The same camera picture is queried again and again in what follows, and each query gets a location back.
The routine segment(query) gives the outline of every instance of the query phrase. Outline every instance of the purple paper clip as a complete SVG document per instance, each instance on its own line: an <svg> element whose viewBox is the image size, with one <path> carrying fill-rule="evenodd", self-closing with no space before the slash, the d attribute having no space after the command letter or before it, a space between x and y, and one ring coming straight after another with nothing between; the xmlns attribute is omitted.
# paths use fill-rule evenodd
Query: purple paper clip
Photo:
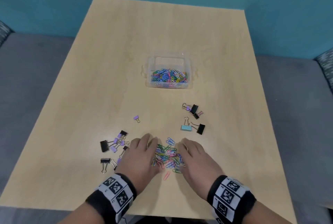
<svg viewBox="0 0 333 224"><path fill-rule="evenodd" d="M116 152L117 152L117 149L116 149L114 146L111 146L111 147L110 147L110 150L113 151L113 153L116 153Z"/></svg>
<svg viewBox="0 0 333 224"><path fill-rule="evenodd" d="M138 123L140 122L139 116L134 116L133 119L136 120Z"/></svg>

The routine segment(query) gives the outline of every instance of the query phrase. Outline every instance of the wooden table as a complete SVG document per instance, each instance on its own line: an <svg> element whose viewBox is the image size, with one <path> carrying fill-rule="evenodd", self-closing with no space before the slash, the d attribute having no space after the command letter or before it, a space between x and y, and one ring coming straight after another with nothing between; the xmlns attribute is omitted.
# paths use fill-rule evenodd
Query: wooden table
<svg viewBox="0 0 333 224"><path fill-rule="evenodd" d="M147 58L179 51L189 53L193 87L146 87ZM203 135L180 131L184 102L204 112ZM128 139L150 132L164 145L168 137L198 141L229 176L296 223L243 10L93 0L0 204L74 210L113 172L101 173L100 158L121 151L102 153L99 142L120 130ZM127 213L211 219L183 176L163 181L166 172Z"/></svg>

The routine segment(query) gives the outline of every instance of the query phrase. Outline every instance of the black and white wristband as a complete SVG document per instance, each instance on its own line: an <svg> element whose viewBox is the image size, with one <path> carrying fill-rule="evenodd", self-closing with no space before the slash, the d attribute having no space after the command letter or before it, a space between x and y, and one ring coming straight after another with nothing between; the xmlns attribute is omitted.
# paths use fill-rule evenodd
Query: black and white wristband
<svg viewBox="0 0 333 224"><path fill-rule="evenodd" d="M100 184L86 199L105 223L118 223L136 198L136 190L127 176L116 173Z"/></svg>
<svg viewBox="0 0 333 224"><path fill-rule="evenodd" d="M219 223L241 224L256 202L250 189L238 180L219 176L208 193L207 202L214 208L213 215Z"/></svg>

